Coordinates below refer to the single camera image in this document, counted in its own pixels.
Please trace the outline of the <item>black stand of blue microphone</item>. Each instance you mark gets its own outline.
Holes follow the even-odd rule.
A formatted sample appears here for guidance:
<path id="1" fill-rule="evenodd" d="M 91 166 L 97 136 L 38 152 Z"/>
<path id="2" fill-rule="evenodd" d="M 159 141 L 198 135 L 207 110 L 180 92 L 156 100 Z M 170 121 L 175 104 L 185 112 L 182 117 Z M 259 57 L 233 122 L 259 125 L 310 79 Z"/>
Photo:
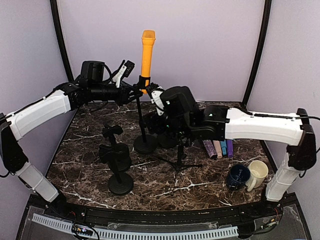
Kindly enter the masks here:
<path id="1" fill-rule="evenodd" d="M 110 192 L 117 196 L 124 196 L 131 192 L 134 187 L 133 178 L 126 172 L 119 172 L 116 165 L 116 154 L 111 153 L 110 170 L 113 175 L 108 180 L 108 188 Z"/>

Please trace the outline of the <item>beige microphone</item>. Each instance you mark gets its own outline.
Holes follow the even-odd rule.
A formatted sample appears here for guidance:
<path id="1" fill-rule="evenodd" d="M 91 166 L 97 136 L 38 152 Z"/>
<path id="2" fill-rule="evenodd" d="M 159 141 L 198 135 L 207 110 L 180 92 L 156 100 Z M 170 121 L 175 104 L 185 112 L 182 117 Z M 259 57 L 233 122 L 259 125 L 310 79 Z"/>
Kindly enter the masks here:
<path id="1" fill-rule="evenodd" d="M 223 158 L 223 152 L 222 152 L 220 141 L 214 140 L 213 141 L 213 146 L 214 146 L 216 154 L 217 154 L 217 159 L 222 159 Z"/>

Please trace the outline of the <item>black tripod shock-mount stand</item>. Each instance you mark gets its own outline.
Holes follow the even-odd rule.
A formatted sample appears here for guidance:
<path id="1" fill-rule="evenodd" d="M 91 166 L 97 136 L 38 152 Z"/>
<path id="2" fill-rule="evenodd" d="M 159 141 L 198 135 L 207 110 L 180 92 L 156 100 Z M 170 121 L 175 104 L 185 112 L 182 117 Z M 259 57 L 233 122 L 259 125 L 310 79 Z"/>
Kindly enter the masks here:
<path id="1" fill-rule="evenodd" d="M 193 187 L 198 187 L 200 184 L 194 184 L 184 171 L 190 169 L 199 169 L 202 164 L 185 163 L 187 157 L 185 154 L 185 147 L 190 145 L 189 140 L 183 136 L 172 136 L 165 133 L 167 136 L 177 139 L 178 145 L 173 148 L 163 148 L 161 146 L 159 153 L 154 157 L 160 164 L 157 167 L 155 176 L 159 177 L 156 180 L 157 189 L 152 198 L 159 198 L 166 195 L 173 195 L 177 191 L 190 191 Z"/>

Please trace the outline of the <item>blue microphone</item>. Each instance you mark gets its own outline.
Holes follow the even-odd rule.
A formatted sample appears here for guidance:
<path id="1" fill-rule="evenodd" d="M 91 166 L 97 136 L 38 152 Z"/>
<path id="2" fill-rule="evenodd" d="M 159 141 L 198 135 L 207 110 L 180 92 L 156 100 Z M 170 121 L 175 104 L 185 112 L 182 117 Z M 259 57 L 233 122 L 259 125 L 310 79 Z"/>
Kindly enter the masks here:
<path id="1" fill-rule="evenodd" d="M 227 153 L 227 143 L 226 143 L 226 140 L 220 141 L 220 147 L 221 147 L 222 155 L 223 155 L 223 156 L 227 156 L 228 153 Z"/>

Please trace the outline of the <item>right black frame post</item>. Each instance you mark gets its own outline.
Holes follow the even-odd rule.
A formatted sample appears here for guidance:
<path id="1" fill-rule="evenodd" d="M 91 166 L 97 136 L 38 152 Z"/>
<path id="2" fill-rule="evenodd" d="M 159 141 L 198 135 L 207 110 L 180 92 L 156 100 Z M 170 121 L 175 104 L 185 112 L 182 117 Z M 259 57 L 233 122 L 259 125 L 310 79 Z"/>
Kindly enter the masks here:
<path id="1" fill-rule="evenodd" d="M 272 8 L 272 0 L 265 0 L 264 7 L 263 7 L 261 26 L 260 26 L 256 51 L 255 51 L 255 55 L 254 55 L 254 59 L 253 59 L 253 63 L 252 63 L 252 68 L 251 68 L 248 82 L 246 85 L 246 89 L 245 89 L 245 92 L 244 92 L 244 95 L 243 95 L 243 98 L 241 101 L 241 105 L 244 108 L 246 108 L 249 103 L 249 100 L 250 100 L 250 97 L 251 97 L 251 94 L 252 94 L 252 91 L 254 88 L 254 84 L 256 81 L 256 77 L 258 74 L 258 69 L 260 66 L 260 61 L 262 58 L 265 40 L 266 40 L 266 36 L 267 36 L 267 31 L 268 31 L 268 26 L 269 26 L 271 8 Z"/>

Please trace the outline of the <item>cream mug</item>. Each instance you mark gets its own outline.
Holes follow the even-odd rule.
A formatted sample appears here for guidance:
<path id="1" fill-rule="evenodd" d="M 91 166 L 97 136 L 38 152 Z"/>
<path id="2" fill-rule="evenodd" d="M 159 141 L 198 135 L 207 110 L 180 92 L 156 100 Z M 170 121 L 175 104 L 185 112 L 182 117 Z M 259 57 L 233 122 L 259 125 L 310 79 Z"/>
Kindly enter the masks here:
<path id="1" fill-rule="evenodd" d="M 247 191 L 251 192 L 263 183 L 269 174 L 269 168 L 263 161 L 254 160 L 249 164 L 248 169 L 250 171 L 250 177 L 245 185 L 247 186 Z"/>

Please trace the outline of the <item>black front rail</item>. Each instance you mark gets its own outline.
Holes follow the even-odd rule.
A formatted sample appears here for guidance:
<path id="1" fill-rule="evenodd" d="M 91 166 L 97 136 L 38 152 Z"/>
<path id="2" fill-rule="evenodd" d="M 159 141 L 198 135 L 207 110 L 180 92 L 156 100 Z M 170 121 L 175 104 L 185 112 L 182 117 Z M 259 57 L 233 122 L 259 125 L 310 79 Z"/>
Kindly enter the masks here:
<path id="1" fill-rule="evenodd" d="M 284 212 L 283 202 L 259 201 L 236 206 L 182 211 L 138 211 L 118 210 L 84 206 L 66 201 L 50 204 L 38 202 L 44 212 L 72 220 L 89 226 L 107 226 L 116 224 L 137 225 L 183 225 L 217 223 L 219 226 L 244 226 L 252 229 L 255 220 L 272 217 L 281 219 Z"/>

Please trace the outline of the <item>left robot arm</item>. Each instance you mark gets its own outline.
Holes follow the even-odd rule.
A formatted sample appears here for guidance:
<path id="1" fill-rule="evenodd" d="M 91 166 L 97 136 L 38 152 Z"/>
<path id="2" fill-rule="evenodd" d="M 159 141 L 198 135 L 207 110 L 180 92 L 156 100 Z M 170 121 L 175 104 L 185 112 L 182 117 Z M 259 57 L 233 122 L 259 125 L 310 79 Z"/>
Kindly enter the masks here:
<path id="1" fill-rule="evenodd" d="M 62 196 L 60 191 L 30 163 L 19 140 L 47 121 L 87 103 L 114 101 L 122 106 L 136 100 L 142 94 L 123 80 L 134 67 L 133 62 L 124 60 L 104 80 L 104 70 L 109 70 L 104 62 L 84 61 L 74 81 L 61 83 L 43 98 L 7 115 L 0 115 L 0 157 L 4 167 L 51 203 L 51 210 L 60 218 L 69 216 L 70 206 L 59 199 Z"/>

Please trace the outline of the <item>left black frame post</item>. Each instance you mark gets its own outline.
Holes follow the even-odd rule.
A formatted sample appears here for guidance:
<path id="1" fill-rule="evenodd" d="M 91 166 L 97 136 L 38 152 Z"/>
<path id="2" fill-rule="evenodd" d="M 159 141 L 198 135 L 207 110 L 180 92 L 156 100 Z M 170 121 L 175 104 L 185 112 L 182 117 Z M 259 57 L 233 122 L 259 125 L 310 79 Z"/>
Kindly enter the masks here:
<path id="1" fill-rule="evenodd" d="M 65 71 L 67 80 L 69 82 L 72 82 L 74 80 L 74 76 L 73 76 L 72 68 L 70 65 L 67 48 L 65 45 L 62 24 L 61 24 L 60 15 L 59 15 L 59 9 L 58 9 L 58 1 L 49 0 L 49 3 L 50 3 L 50 9 L 51 9 L 51 15 L 53 20 L 56 40 L 57 40 L 61 60 L 63 63 L 64 71 Z"/>

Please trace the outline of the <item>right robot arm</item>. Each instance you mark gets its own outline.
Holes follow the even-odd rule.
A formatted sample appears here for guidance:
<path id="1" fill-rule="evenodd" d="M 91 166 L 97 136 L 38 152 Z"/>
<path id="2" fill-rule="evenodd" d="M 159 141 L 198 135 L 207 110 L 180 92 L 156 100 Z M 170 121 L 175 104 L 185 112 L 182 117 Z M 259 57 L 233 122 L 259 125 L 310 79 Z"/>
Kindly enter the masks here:
<path id="1" fill-rule="evenodd" d="M 286 144 L 284 160 L 266 186 L 265 198 L 255 205 L 255 213 L 266 217 L 281 200 L 301 172 L 317 162 L 316 135 L 312 116 L 305 109 L 296 113 L 250 112 L 241 107 L 210 105 L 200 108 L 187 86 L 146 88 L 154 112 L 144 115 L 151 134 L 168 133 L 181 140 L 253 139 Z"/>

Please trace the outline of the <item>black stand of orange microphone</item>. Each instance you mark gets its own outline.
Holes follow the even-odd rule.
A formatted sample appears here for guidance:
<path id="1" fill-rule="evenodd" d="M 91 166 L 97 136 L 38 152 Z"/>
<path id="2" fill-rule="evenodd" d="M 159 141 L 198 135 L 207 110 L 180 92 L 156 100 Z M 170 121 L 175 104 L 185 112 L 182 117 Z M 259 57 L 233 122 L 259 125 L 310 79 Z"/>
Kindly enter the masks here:
<path id="1" fill-rule="evenodd" d="M 146 86 L 148 86 L 147 81 L 149 81 L 150 79 L 150 77 L 144 77 L 140 75 L 135 88 L 138 89 L 142 94 L 144 94 L 143 90 L 145 90 Z M 151 154 L 157 149 L 158 142 L 155 136 L 146 134 L 146 125 L 142 115 L 140 96 L 136 100 L 136 106 L 138 111 L 141 135 L 134 140 L 133 147 L 135 151 L 140 154 Z"/>

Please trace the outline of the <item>black stand of purple microphone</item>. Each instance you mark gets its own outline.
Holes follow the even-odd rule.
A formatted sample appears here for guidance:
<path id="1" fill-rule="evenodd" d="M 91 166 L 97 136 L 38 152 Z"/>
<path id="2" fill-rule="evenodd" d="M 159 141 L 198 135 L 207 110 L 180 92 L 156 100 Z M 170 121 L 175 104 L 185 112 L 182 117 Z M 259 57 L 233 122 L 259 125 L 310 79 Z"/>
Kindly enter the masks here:
<path id="1" fill-rule="evenodd" d="M 165 133 L 159 134 L 157 137 L 157 142 L 159 146 L 165 149 L 171 149 L 178 145 L 178 140 L 175 138 L 172 138 Z"/>

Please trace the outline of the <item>purple microphone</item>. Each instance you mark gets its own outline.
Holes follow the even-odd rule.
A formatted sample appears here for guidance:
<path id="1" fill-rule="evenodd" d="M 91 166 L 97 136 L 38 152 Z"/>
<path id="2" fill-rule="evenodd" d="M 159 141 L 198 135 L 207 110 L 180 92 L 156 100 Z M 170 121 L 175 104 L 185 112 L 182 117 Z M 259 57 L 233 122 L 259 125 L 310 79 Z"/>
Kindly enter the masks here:
<path id="1" fill-rule="evenodd" d="M 234 157 L 234 147 L 233 147 L 233 141 L 231 139 L 226 140 L 226 147 L 227 147 L 227 156 L 229 158 Z"/>

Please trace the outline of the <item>orange microphone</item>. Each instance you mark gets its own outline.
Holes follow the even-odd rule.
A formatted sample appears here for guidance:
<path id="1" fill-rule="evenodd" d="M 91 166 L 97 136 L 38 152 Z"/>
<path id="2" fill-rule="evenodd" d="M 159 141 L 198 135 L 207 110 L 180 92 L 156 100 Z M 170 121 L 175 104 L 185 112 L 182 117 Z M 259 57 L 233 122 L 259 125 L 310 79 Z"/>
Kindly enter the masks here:
<path id="1" fill-rule="evenodd" d="M 153 47 L 156 41 L 156 32 L 154 30 L 146 29 L 142 34 L 142 61 L 141 61 L 141 73 L 142 87 L 140 88 L 144 94 L 147 94 L 146 87 L 151 81 L 151 65 Z"/>

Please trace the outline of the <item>glitter silver-head microphone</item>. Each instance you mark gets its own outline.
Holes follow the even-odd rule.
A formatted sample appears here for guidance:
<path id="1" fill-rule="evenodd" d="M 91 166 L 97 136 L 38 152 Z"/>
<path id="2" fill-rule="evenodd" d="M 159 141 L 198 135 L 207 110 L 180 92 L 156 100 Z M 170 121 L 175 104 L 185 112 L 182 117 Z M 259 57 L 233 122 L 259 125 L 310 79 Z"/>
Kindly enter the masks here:
<path id="1" fill-rule="evenodd" d="M 214 144 L 211 140 L 203 140 L 202 143 L 205 147 L 205 150 L 209 158 L 214 159 L 218 156 Z"/>

